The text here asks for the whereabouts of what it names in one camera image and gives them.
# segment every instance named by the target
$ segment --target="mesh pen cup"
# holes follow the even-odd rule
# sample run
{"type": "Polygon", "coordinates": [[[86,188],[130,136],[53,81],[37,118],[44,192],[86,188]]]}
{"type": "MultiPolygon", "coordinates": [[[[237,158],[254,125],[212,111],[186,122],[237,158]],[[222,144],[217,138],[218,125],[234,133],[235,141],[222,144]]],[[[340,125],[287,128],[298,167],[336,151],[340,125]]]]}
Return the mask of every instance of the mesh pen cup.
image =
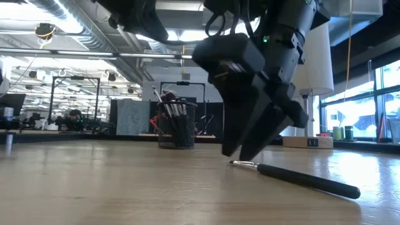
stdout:
{"type": "Polygon", "coordinates": [[[194,148],[197,105],[191,102],[158,104],[158,147],[164,149],[194,148]]]}

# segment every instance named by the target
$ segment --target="ceiling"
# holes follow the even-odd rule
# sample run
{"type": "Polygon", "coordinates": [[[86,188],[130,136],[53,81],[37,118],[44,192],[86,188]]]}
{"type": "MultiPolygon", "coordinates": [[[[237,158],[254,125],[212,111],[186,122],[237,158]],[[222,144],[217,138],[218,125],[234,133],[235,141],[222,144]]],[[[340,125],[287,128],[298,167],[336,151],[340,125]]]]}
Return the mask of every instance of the ceiling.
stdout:
{"type": "MultiPolygon", "coordinates": [[[[127,34],[120,29],[113,29],[108,23],[110,14],[97,4],[93,4],[91,0],[59,0],[62,3],[74,4],[73,9],[79,11],[79,15],[85,18],[88,23],[87,28],[96,33],[100,38],[107,42],[110,46],[119,52],[152,52],[149,42],[146,38],[127,34]]],[[[71,34],[71,32],[78,33],[80,30],[76,26],[65,24],[51,13],[44,12],[41,9],[31,4],[11,4],[0,3],[0,47],[7,48],[33,48],[37,49],[41,45],[38,38],[34,35],[34,28],[39,23],[47,22],[58,26],[52,41],[45,45],[45,49],[59,49],[59,50],[72,50],[72,51],[88,51],[87,46],[79,42],[81,34],[71,34]]],[[[168,30],[171,39],[180,40],[193,40],[205,38],[204,25],[211,16],[211,13],[204,9],[202,1],[180,1],[180,0],[163,0],[157,1],[156,4],[157,15],[159,16],[162,24],[168,30]]],[[[379,18],[376,22],[367,26],[363,30],[354,35],[354,42],[352,45],[352,55],[356,56],[368,50],[371,46],[376,46],[379,43],[389,39],[390,37],[399,35],[399,19],[394,20],[398,15],[396,7],[392,4],[384,6],[384,16],[379,18]]],[[[220,21],[216,21],[211,30],[216,30],[220,21]]],[[[243,32],[244,27],[236,29],[237,32],[243,32]]],[[[332,49],[332,61],[334,66],[343,63],[347,54],[347,41],[341,42],[332,49]]],[[[169,53],[176,54],[191,54],[193,46],[172,47],[167,46],[169,53]]],[[[101,99],[108,101],[107,96],[122,96],[121,98],[141,98],[141,85],[149,81],[179,81],[181,80],[181,72],[189,73],[191,75],[191,82],[205,83],[207,74],[200,67],[197,67],[192,61],[178,61],[178,60],[142,60],[142,59],[127,59],[128,66],[132,68],[131,72],[138,79],[137,82],[129,82],[126,76],[126,70],[122,71],[117,67],[113,61],[106,61],[102,59],[61,59],[61,58],[40,58],[37,57],[31,68],[32,70],[41,69],[46,73],[46,79],[38,80],[29,78],[28,72],[24,74],[24,69],[29,66],[33,60],[31,57],[12,57],[8,58],[12,64],[11,84],[14,84],[19,78],[19,84],[15,85],[12,92],[28,92],[34,99],[39,96],[44,100],[40,105],[47,106],[49,84],[51,83],[51,76],[59,73],[66,72],[67,75],[86,76],[89,78],[101,78],[101,99]],[[108,81],[109,72],[116,73],[116,81],[108,81]],[[35,84],[32,91],[26,90],[26,84],[35,84]],[[128,86],[134,87],[134,94],[128,94],[128,86]]],[[[56,89],[58,94],[79,95],[95,93],[96,88],[90,81],[68,81],[69,85],[61,85],[56,89]],[[79,92],[74,92],[68,87],[78,85],[79,92]]],[[[93,102],[85,102],[79,104],[80,108],[93,107],[93,102]]]]}

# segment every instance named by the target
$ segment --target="ceiling pipe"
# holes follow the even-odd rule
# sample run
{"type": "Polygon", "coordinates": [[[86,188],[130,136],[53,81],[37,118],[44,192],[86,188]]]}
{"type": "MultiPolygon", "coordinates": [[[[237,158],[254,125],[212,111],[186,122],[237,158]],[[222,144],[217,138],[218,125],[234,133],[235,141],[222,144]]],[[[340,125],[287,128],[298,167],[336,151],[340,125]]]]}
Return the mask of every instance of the ceiling pipe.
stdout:
{"type": "MultiPolygon", "coordinates": [[[[101,32],[101,30],[93,23],[93,21],[83,12],[79,4],[73,0],[26,0],[35,5],[39,9],[52,14],[54,17],[66,21],[72,20],[72,23],[78,23],[84,35],[89,37],[75,37],[83,46],[90,51],[116,52],[117,48],[111,41],[101,32]]],[[[143,82],[143,69],[130,65],[126,59],[118,58],[108,63],[116,66],[121,74],[130,82],[143,82]]]]}

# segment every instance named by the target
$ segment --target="gray fabric panel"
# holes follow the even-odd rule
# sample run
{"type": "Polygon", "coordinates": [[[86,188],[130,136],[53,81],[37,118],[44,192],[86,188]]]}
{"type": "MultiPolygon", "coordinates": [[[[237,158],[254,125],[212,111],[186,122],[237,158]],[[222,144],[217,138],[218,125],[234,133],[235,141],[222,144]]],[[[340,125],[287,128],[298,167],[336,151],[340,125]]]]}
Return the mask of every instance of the gray fabric panel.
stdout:
{"type": "Polygon", "coordinates": [[[149,102],[123,99],[117,101],[117,135],[139,135],[149,126],[149,102]]]}

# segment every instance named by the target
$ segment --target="black paintbrush handle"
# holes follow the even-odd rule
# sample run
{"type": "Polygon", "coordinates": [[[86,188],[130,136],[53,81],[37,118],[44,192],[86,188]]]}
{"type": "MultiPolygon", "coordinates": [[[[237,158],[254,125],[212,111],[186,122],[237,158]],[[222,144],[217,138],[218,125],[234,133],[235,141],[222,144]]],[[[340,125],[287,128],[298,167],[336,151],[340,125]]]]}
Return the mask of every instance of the black paintbrush handle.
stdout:
{"type": "Polygon", "coordinates": [[[287,169],[268,166],[264,164],[259,164],[257,170],[259,173],[265,176],[270,176],[272,178],[281,179],[283,181],[287,181],[293,184],[307,186],[351,199],[357,199],[361,195],[358,187],[342,184],[336,181],[330,181],[328,179],[323,179],[308,174],[303,174],[301,172],[290,171],[287,169]]]}

